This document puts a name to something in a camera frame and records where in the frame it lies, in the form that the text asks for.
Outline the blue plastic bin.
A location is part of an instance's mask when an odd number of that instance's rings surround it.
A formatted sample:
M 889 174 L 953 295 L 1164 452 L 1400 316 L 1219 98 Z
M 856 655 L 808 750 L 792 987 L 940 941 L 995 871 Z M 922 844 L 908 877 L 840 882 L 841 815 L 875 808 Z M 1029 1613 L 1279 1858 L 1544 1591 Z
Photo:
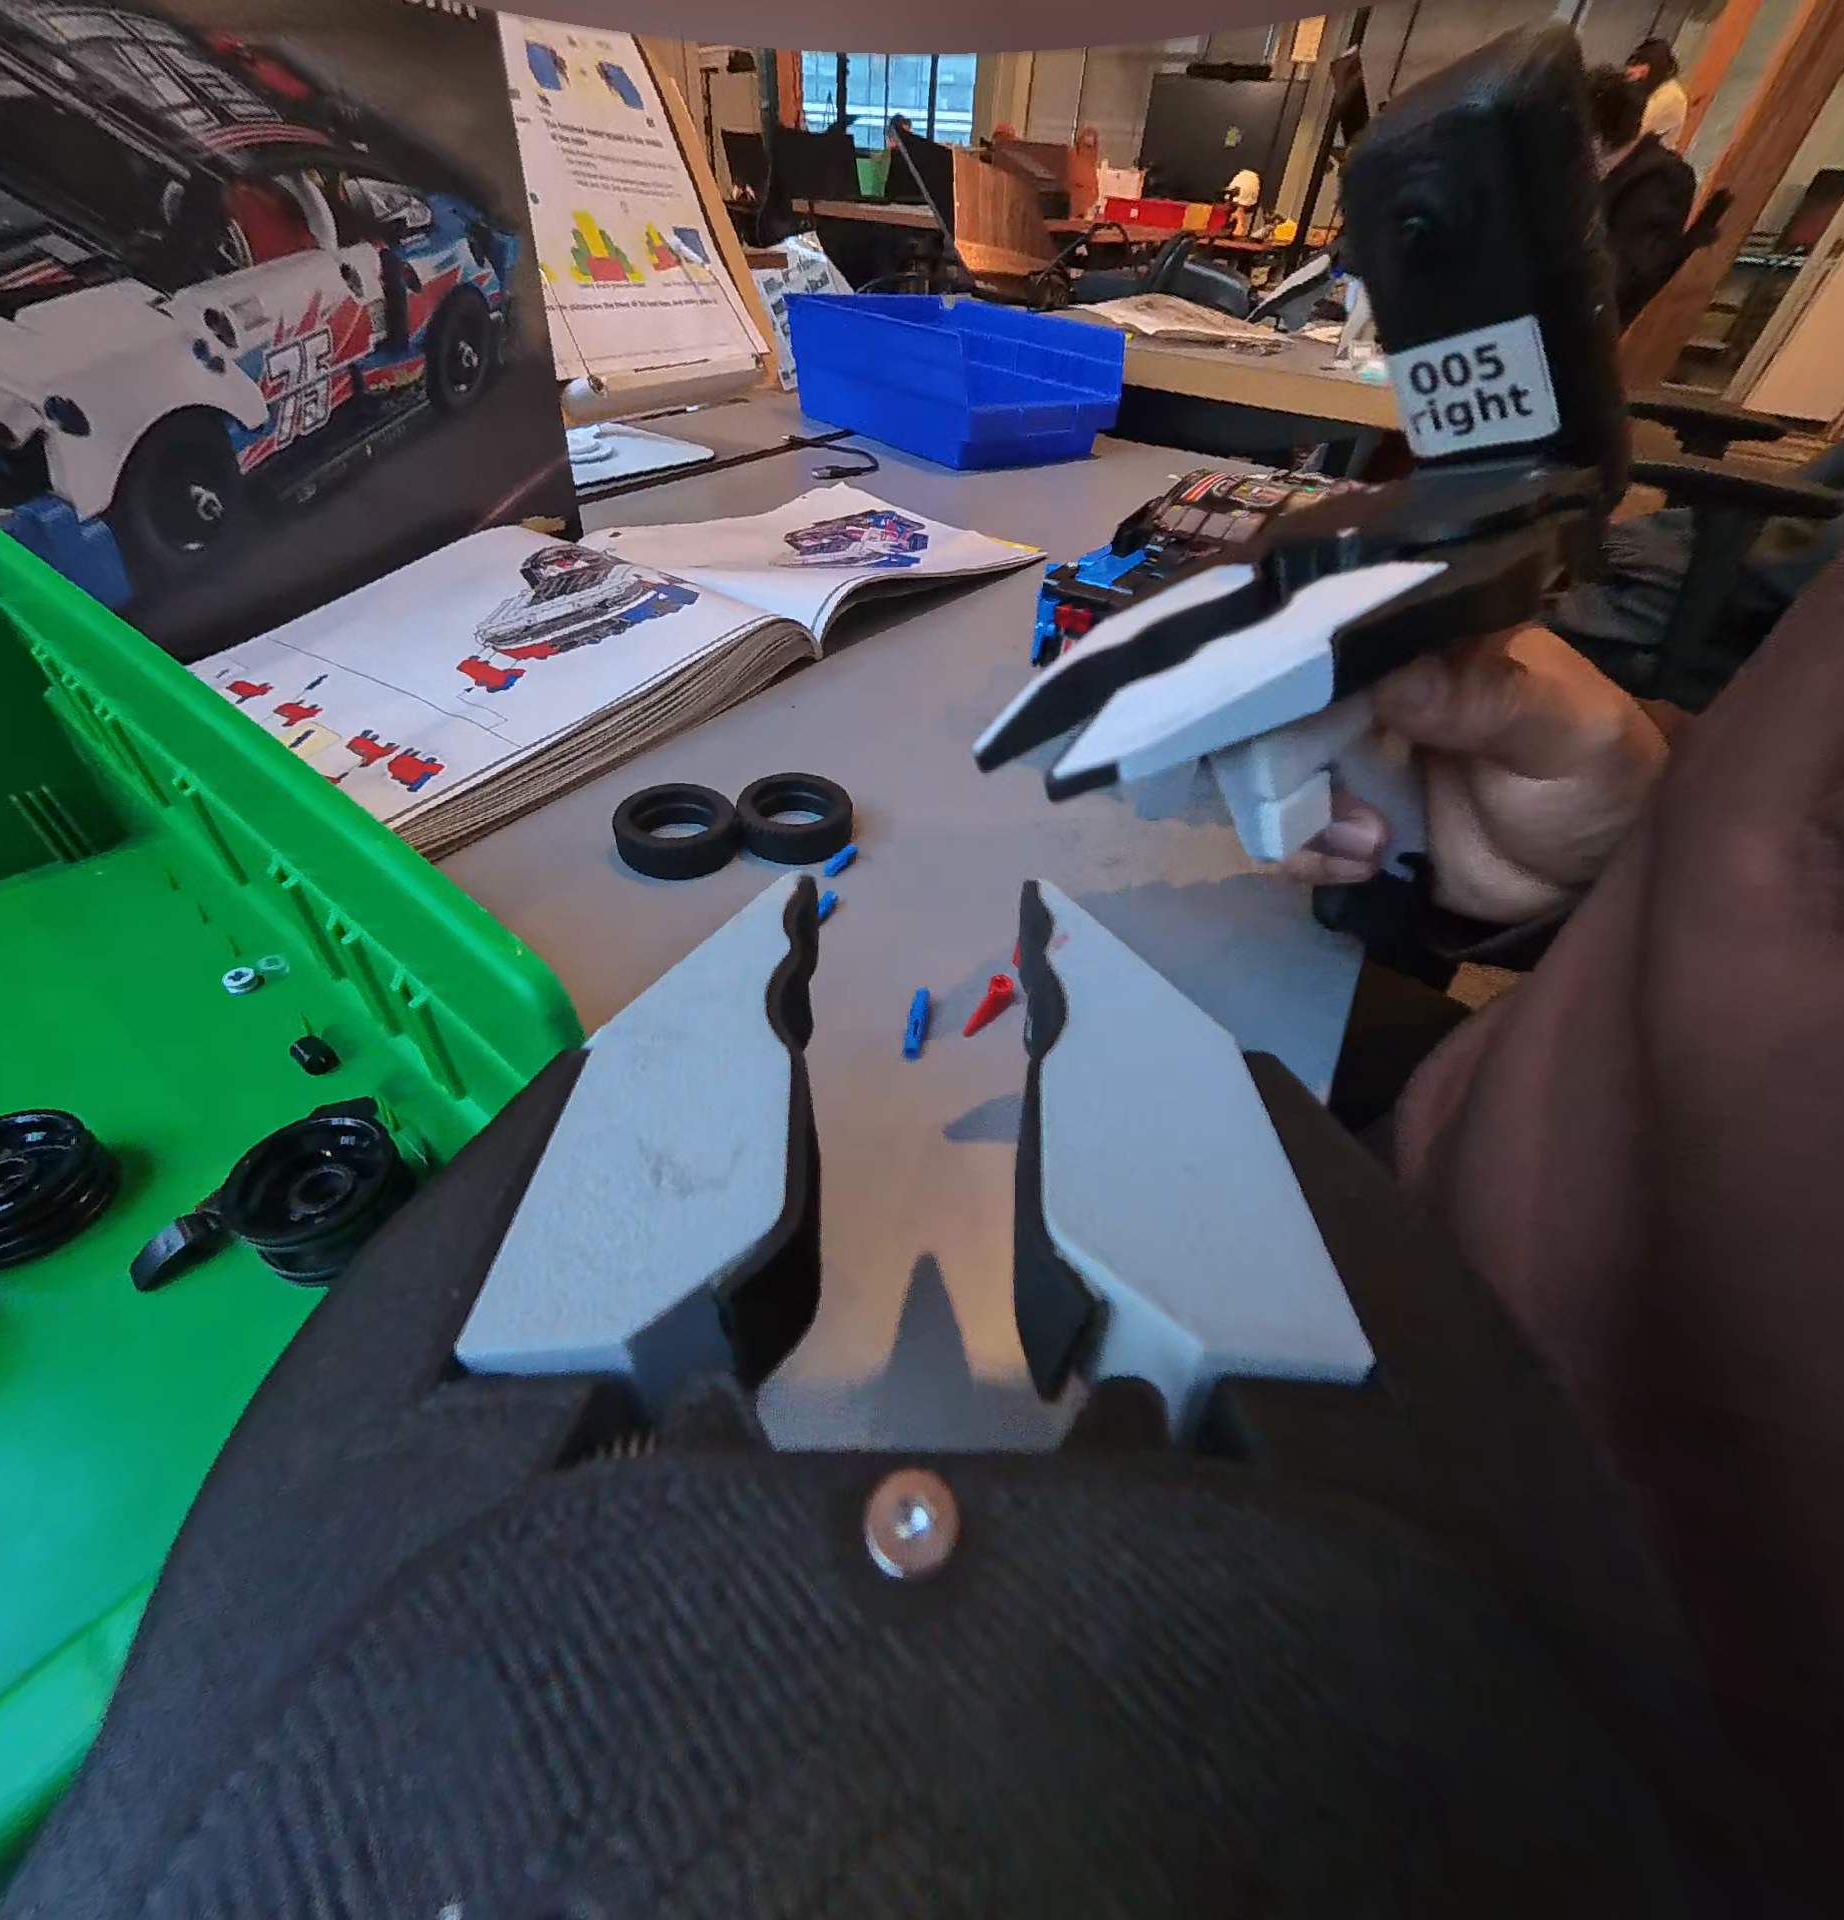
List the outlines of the blue plastic bin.
M 1085 459 L 1116 422 L 1125 339 L 1063 313 L 914 294 L 790 294 L 805 417 L 955 471 Z

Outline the toy car box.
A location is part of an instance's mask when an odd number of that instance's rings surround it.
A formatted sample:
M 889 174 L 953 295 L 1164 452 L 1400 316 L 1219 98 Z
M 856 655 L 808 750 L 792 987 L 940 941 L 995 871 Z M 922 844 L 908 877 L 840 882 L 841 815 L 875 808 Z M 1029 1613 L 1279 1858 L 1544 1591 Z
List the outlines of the toy car box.
M 0 531 L 177 661 L 579 529 L 478 4 L 0 1 Z

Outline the green plastic bin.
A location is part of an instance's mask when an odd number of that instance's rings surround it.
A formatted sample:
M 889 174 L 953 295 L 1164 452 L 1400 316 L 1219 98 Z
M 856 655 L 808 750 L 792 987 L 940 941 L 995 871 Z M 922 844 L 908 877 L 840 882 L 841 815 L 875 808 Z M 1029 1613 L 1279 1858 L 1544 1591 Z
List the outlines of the green plastic bin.
M 304 1034 L 341 1066 L 304 1072 Z M 241 1248 L 139 1294 L 143 1241 L 320 1101 L 371 1095 L 435 1167 L 575 1034 L 514 934 L 0 531 L 0 1113 L 70 1111 L 119 1163 L 91 1229 L 0 1275 L 0 1773 L 79 1762 L 313 1307 Z

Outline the person's black pants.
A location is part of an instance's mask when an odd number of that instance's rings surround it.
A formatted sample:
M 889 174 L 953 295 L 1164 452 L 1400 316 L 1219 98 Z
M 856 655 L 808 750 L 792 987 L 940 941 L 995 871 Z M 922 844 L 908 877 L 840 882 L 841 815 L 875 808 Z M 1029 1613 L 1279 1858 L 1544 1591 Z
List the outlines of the person's black pants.
M 1424 853 L 1405 853 L 1400 870 L 1368 879 L 1327 882 L 1313 889 L 1315 922 L 1362 947 L 1362 967 L 1342 1028 L 1326 1108 L 1350 1133 L 1379 1133 L 1413 1072 L 1444 1043 L 1472 1008 L 1451 992 L 1467 966 L 1511 974 L 1534 969 L 1577 905 L 1495 922 L 1461 913 L 1437 898 L 1437 870 Z

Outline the open instruction booklet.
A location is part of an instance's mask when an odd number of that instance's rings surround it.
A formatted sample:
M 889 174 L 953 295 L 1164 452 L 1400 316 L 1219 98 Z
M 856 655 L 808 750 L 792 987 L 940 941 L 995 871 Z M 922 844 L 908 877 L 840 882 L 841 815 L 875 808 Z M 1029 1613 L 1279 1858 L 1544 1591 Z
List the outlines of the open instruction booklet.
M 847 608 L 1041 558 L 833 481 L 739 518 L 478 531 L 190 670 L 441 859 L 822 659 Z

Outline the dark monitor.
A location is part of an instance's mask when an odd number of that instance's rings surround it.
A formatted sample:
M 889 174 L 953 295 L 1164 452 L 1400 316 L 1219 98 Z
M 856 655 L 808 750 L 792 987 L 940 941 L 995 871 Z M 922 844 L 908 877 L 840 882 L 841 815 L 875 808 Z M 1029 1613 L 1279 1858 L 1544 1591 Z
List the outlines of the dark monitor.
M 1136 165 L 1147 198 L 1216 203 L 1251 174 L 1269 210 L 1300 125 L 1305 83 L 1161 69 L 1150 79 Z

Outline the long black connector piece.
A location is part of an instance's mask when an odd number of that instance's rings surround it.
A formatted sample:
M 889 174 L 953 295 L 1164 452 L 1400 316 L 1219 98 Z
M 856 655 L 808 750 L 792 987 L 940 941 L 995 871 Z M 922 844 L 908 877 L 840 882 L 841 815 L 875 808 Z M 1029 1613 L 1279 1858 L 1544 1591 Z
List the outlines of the long black connector piece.
M 135 1251 L 128 1264 L 128 1279 L 137 1294 L 158 1291 L 221 1251 L 229 1236 L 214 1206 L 184 1211 Z

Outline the person's brown sweater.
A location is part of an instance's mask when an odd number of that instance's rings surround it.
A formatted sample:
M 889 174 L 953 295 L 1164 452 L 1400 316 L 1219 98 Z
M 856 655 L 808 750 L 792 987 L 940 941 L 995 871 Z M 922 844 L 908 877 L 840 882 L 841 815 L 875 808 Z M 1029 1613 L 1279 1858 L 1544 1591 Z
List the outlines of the person's brown sweater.
M 1394 1163 L 1632 1487 L 1788 1862 L 1844 1915 L 1844 1054 L 1670 966 L 1617 864 L 1413 1072 Z

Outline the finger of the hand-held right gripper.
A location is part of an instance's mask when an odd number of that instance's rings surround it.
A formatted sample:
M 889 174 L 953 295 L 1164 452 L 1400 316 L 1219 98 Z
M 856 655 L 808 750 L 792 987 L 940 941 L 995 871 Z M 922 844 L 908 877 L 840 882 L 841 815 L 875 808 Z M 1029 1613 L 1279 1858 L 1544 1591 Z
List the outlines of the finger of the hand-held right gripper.
M 1336 697 L 1336 642 L 1323 627 L 1241 627 L 1116 690 L 1043 775 L 1075 799 L 1254 740 Z
M 1398 602 L 1446 571 L 1439 560 L 1388 560 L 1298 587 L 1264 610 L 1266 584 L 1251 565 L 1218 563 L 1095 626 L 1025 683 L 973 740 L 973 761 L 994 772 L 1078 732 L 1108 700 L 1150 673 L 1243 627 L 1322 627 L 1336 640 L 1354 620 Z

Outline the black rubber toy tire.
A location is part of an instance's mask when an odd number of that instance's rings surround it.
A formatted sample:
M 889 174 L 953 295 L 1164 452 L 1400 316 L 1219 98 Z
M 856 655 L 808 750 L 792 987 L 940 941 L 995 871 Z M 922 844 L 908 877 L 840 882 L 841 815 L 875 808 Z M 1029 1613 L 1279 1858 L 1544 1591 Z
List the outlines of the black rubber toy tire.
M 612 833 L 623 866 L 660 882 L 711 875 L 743 841 L 734 799 L 686 779 L 630 791 L 612 813 Z
M 809 772 L 752 779 L 735 798 L 742 848 L 778 866 L 814 866 L 856 841 L 856 804 L 847 789 Z

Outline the black office chair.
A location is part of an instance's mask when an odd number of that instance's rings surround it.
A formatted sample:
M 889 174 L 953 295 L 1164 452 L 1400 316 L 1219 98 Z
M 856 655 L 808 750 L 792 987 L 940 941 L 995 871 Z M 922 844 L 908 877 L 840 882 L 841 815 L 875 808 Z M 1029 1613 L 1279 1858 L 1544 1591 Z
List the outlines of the black office chair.
M 1672 457 L 1636 467 L 1661 508 L 1610 523 L 1591 577 L 1544 620 L 1632 695 L 1699 712 L 1840 554 L 1844 436 L 1767 474 L 1728 454 L 1781 439 L 1778 417 L 1712 397 L 1636 399 L 1630 413 L 1676 439 Z

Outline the toy brick race car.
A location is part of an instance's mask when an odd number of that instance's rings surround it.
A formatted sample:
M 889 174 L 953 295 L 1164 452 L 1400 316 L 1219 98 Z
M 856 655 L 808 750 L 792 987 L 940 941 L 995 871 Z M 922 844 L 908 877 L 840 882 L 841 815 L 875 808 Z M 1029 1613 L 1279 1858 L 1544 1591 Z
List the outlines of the toy brick race car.
M 1271 521 L 1322 509 L 1315 565 L 1295 563 L 1295 541 L 1279 548 L 1285 565 L 1269 575 L 1262 610 L 1277 612 L 1298 590 L 1323 575 L 1322 561 L 1356 568 L 1405 558 L 1424 543 L 1409 520 L 1342 520 L 1336 505 L 1368 486 L 1310 467 L 1226 469 L 1199 466 L 1175 475 L 1131 509 L 1101 543 L 1045 565 L 1029 634 L 1029 666 L 1048 668 L 1101 621 L 1159 595 L 1199 563 L 1239 563 Z

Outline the grey desk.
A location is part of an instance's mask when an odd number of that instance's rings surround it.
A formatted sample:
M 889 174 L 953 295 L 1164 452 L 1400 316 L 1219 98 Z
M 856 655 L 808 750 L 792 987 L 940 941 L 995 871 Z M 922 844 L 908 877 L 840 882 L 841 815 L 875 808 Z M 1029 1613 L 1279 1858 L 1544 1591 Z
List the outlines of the grey desk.
M 765 772 L 847 787 L 857 858 L 819 937 L 808 1054 L 822 1152 L 822 1296 L 757 1398 L 780 1448 L 1037 1450 L 1062 1407 L 1029 1384 L 1010 1254 L 1021 1013 L 962 1028 L 1006 971 L 1020 888 L 1052 879 L 1222 1023 L 1327 1095 L 1359 961 L 1308 895 L 1251 875 L 1216 787 L 1172 775 L 1049 804 L 1043 758 L 992 775 L 972 742 L 1029 675 L 1040 568 L 841 614 L 823 657 L 441 861 L 557 976 L 584 1031 L 771 877 L 633 875 L 612 815 L 633 789 L 735 795 Z M 933 996 L 917 1061 L 910 997 Z

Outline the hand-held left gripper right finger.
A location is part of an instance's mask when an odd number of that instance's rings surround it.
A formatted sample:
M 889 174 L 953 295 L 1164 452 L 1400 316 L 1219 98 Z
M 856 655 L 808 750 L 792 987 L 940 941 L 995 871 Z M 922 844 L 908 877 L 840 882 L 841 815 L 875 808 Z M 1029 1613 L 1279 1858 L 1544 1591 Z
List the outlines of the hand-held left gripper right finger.
M 1359 1388 L 1376 1352 L 1245 1047 L 1065 891 L 1020 891 L 1012 1311 L 1029 1386 L 1150 1388 L 1187 1444 L 1228 1380 Z

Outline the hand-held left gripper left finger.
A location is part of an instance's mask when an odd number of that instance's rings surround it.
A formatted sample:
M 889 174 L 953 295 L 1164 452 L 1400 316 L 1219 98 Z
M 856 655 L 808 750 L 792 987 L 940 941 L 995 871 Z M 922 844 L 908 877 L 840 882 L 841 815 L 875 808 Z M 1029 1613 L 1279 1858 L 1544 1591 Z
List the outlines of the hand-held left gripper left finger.
M 814 879 L 780 877 L 585 1040 L 453 1337 L 466 1373 L 613 1380 L 658 1423 L 793 1354 L 819 1303 L 817 935 Z

